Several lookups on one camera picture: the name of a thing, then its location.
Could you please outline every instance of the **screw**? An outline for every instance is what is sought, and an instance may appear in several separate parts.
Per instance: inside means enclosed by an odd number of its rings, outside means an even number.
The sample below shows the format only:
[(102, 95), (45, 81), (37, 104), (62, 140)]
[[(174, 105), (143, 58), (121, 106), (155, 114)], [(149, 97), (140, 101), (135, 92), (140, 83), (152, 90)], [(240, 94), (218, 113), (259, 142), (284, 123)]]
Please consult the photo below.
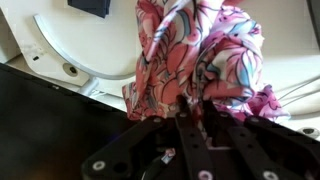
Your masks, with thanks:
[(187, 113), (181, 113), (180, 114), (180, 117), (187, 117), (188, 115), (187, 115)]
[(200, 171), (198, 177), (199, 180), (213, 180), (213, 176), (209, 171)]
[(255, 123), (259, 122), (259, 119), (254, 118), (254, 117), (253, 117), (253, 118), (251, 118), (250, 120), (251, 120), (252, 122), (255, 122)]
[(278, 175), (272, 171), (264, 171), (263, 177), (265, 180), (279, 180)]
[(155, 118), (155, 119), (153, 120), (153, 122), (155, 122), (155, 123), (161, 123), (161, 119), (160, 119), (160, 118)]
[(103, 161), (97, 161), (92, 166), (93, 170), (95, 170), (95, 171), (101, 171), (105, 167), (106, 167), (106, 163)]

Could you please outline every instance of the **dark surface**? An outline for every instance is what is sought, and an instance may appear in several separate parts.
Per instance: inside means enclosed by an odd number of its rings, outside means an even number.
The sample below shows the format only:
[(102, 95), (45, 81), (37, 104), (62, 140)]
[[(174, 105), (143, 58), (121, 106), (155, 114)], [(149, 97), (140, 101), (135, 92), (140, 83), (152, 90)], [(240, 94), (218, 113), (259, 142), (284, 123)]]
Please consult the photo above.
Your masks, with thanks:
[(109, 14), (111, 0), (68, 0), (68, 5), (105, 18)]
[(310, 16), (314, 31), (316, 34), (318, 46), (320, 48), (320, 1), (319, 0), (307, 0), (310, 11)]
[(0, 179), (76, 180), (126, 114), (0, 64)]

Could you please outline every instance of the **fabric fold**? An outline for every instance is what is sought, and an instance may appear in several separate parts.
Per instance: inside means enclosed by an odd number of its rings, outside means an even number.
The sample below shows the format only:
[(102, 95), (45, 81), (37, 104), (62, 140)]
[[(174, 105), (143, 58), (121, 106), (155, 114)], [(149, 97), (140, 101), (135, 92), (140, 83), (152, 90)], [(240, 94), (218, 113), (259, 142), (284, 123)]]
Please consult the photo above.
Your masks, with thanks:
[(138, 0), (136, 13), (143, 52), (136, 81), (123, 87), (129, 119), (166, 118), (177, 95), (199, 118), (203, 100), (240, 120), (290, 117), (262, 86), (264, 38), (246, 12), (222, 0)]

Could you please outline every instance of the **pink floral fabric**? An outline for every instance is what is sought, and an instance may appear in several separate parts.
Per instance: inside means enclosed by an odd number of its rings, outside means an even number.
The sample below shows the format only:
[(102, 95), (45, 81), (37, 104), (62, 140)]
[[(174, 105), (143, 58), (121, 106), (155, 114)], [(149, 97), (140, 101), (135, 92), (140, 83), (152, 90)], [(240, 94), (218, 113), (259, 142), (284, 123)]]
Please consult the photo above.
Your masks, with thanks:
[(243, 120), (260, 115), (289, 118), (260, 76), (261, 26), (222, 0), (138, 0), (143, 52), (136, 81), (123, 87), (131, 120), (166, 118), (183, 95), (196, 115), (201, 102)]

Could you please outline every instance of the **black rectangular component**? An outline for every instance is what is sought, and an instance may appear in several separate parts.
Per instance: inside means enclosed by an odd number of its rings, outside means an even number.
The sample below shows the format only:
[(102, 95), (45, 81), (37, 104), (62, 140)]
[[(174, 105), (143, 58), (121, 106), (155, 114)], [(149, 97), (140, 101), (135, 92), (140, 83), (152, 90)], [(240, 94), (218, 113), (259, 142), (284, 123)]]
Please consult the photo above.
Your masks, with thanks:
[(111, 0), (68, 0), (68, 5), (105, 18), (109, 14)]
[(318, 46), (320, 46), (320, 1), (307, 0), (307, 3), (310, 11), (314, 32), (317, 38)]

